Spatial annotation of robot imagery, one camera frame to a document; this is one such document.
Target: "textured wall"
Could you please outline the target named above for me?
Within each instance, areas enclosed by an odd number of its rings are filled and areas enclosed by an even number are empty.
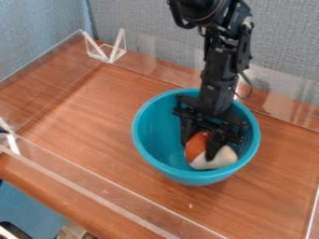
[[[83,0],[0,1],[0,79],[82,27]]]
[[[119,28],[127,31],[128,47],[163,60],[202,65],[203,39],[196,31],[174,24],[164,0],[88,0],[96,37],[114,42]],[[295,75],[287,80],[259,78],[273,91],[319,104],[319,2],[318,0],[247,0],[254,10],[254,64]]]

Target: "blue plastic bowl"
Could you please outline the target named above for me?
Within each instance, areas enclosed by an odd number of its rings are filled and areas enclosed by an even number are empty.
[[[218,170],[192,169],[179,142],[179,117],[172,114],[178,103],[176,95],[180,93],[198,96],[199,90],[168,91],[143,105],[132,125],[134,142],[143,158],[166,177],[184,185],[204,186],[226,179],[250,162],[258,151],[261,130],[250,109],[234,101],[232,111],[251,124],[238,151],[239,161]]]

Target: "wooden surface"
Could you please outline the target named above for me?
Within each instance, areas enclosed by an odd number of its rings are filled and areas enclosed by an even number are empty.
[[[68,48],[78,51],[82,44],[75,41]],[[68,60],[78,63],[79,56],[70,52],[56,54],[67,55]],[[19,134],[227,237],[302,238],[318,186],[318,133],[255,113],[263,138],[253,162],[212,186],[182,186],[151,168],[131,139],[131,123],[142,104],[159,93],[176,89],[176,83],[114,65],[102,64],[94,72],[88,68],[90,76],[79,77],[76,87],[70,87],[67,96],[59,97],[54,105],[46,102],[39,107],[34,100],[26,104],[24,97],[19,100],[11,97],[11,91],[16,90],[15,95],[19,95],[28,89],[34,72],[55,72],[50,61],[16,82],[20,90],[14,84],[2,90],[2,104],[6,102],[7,109],[12,105],[16,109],[8,118],[14,116],[14,122],[24,125]],[[255,94],[253,99],[257,104],[263,101],[259,97],[263,96]],[[32,109],[43,112],[36,118]],[[47,159],[39,161],[47,167],[60,165]],[[63,166],[59,170],[76,176],[76,172],[68,172]],[[6,155],[2,156],[0,177],[100,238],[158,238],[79,191]],[[98,186],[99,182],[94,182],[92,188]]]

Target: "metal bracket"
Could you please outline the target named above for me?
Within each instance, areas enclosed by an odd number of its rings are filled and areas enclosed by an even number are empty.
[[[90,36],[90,34],[86,31],[82,32],[84,35],[87,55],[104,63],[116,62],[127,52],[123,28],[119,31],[114,46],[107,44],[102,44],[99,46],[94,41],[92,37]]]

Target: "wooden table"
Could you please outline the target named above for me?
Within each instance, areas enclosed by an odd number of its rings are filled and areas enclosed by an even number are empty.
[[[140,157],[132,143],[131,123],[150,98],[184,86],[180,77],[174,80],[174,70],[186,76],[188,85],[198,86],[199,81],[191,69],[138,53],[130,52],[119,62],[130,63],[138,65],[139,73],[88,60],[84,41],[72,39],[3,84],[0,114],[18,133],[40,147],[226,237],[303,238],[318,187],[319,134],[254,113],[262,145],[253,162],[218,184],[182,186],[164,178]],[[258,91],[247,105],[258,107],[266,95],[282,97]],[[317,118],[309,120],[318,125]],[[44,157],[38,161],[84,180],[59,162]],[[0,178],[100,238],[159,238],[86,194],[6,154]],[[92,188],[100,183],[91,182]]]

